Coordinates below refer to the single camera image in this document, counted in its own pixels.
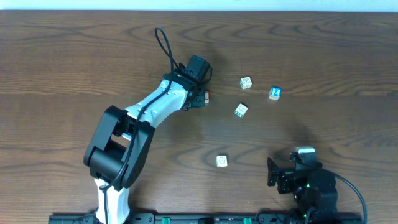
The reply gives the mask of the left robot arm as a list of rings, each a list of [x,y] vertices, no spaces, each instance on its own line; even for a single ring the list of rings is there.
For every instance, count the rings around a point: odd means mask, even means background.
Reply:
[[[172,113],[196,105],[210,72],[209,68],[177,68],[137,104],[105,110],[83,157],[97,185],[95,218],[100,223],[127,221],[129,188],[144,167],[156,127]]]

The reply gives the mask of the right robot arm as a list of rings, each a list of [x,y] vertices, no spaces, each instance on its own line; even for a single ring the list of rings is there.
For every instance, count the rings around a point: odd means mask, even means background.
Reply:
[[[284,223],[336,223],[335,175],[322,168],[317,157],[290,155],[294,167],[280,168],[270,157],[267,159],[268,186],[277,186],[280,194],[293,195],[297,208],[284,218]]]

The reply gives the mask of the red letter I block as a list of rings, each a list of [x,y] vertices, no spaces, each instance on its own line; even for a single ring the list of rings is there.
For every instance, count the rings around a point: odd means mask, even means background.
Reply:
[[[205,91],[205,104],[208,104],[210,101],[210,92]]]

